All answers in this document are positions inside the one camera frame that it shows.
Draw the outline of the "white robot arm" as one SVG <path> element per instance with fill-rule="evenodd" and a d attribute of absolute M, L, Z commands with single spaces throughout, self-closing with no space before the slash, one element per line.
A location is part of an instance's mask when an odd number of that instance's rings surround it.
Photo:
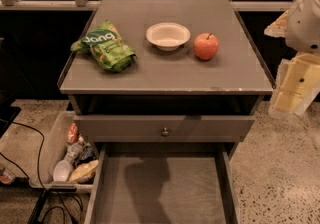
<path fill-rule="evenodd" d="M 284 38 L 296 51 L 291 60 L 279 64 L 269 114 L 274 118 L 302 115 L 320 89 L 320 0 L 295 0 L 264 34 Z"/>

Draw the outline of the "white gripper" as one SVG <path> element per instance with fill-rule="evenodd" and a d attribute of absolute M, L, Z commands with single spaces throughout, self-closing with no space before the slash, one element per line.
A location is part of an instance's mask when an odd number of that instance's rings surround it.
<path fill-rule="evenodd" d="M 264 34 L 284 38 L 287 16 L 288 10 L 268 25 Z M 298 52 L 295 58 L 281 61 L 268 112 L 274 118 L 285 118 L 291 114 L 302 115 L 319 91 L 320 55 Z"/>

